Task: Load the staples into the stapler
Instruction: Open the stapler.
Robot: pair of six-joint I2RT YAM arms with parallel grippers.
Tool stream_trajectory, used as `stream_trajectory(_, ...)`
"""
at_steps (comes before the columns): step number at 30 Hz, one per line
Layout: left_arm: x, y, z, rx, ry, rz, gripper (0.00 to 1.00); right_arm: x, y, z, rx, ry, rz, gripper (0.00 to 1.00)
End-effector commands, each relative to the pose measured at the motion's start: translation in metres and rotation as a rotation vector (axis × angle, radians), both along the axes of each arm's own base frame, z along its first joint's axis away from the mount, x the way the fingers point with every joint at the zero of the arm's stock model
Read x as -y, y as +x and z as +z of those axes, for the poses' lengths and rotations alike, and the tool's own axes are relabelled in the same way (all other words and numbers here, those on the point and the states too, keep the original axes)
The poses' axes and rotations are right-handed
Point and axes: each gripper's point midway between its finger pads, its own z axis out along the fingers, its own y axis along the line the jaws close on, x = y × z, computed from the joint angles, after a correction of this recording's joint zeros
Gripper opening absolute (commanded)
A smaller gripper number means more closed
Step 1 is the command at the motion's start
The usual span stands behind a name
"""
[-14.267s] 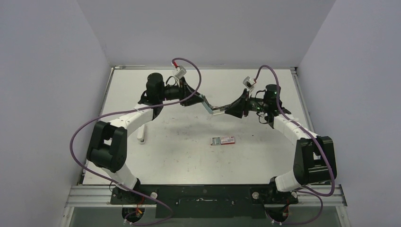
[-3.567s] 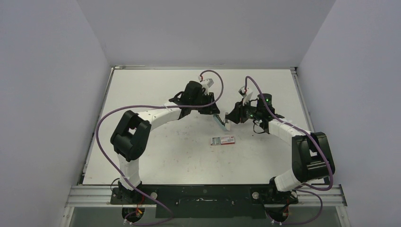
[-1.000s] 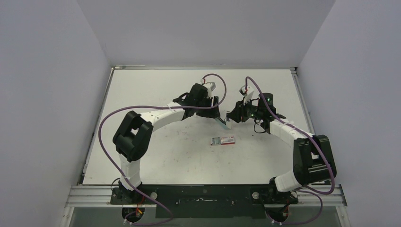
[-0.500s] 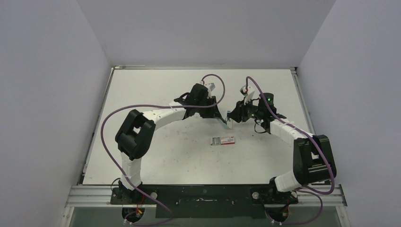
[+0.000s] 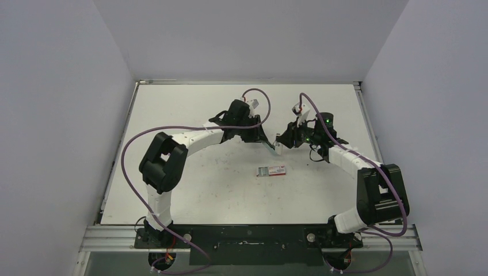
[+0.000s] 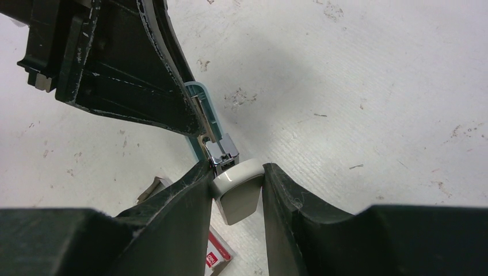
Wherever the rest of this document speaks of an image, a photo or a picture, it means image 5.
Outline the light blue stapler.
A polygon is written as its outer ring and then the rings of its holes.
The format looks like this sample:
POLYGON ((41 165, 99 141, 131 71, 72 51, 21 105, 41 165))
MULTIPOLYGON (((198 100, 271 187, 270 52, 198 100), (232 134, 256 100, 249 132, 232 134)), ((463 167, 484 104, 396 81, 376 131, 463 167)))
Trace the light blue stapler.
POLYGON ((280 134, 277 133, 274 141, 267 141, 265 146, 274 155, 281 156, 283 154, 283 145, 277 140, 280 134))

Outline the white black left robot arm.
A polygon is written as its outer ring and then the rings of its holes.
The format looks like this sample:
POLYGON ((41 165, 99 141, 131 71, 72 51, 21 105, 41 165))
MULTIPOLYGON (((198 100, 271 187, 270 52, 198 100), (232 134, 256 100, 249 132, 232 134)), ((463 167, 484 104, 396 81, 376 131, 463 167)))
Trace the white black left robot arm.
POLYGON ((155 246, 162 248, 171 242, 172 232, 167 228, 173 222, 171 191, 181 180, 187 157, 235 136, 245 143, 262 143, 272 151, 277 149, 278 143, 268 140, 260 125, 261 118, 254 112, 257 105, 256 100, 236 99, 227 110, 203 124, 201 130, 155 135, 139 165, 151 208, 145 226, 152 228, 149 239, 155 246))

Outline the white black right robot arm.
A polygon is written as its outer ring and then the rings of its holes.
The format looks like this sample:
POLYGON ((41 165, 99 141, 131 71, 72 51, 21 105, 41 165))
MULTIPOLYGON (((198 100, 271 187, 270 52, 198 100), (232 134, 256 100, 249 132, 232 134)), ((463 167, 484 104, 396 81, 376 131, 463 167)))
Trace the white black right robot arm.
POLYGON ((326 241, 334 247, 348 239, 348 233, 374 224, 408 216, 410 208, 399 167, 395 164, 367 162, 349 143, 337 136, 333 128, 334 116, 321 112, 309 127, 307 121, 290 122, 276 140, 287 148, 309 144, 322 160, 334 164, 356 181, 353 207, 333 217, 333 226, 325 231, 326 241))

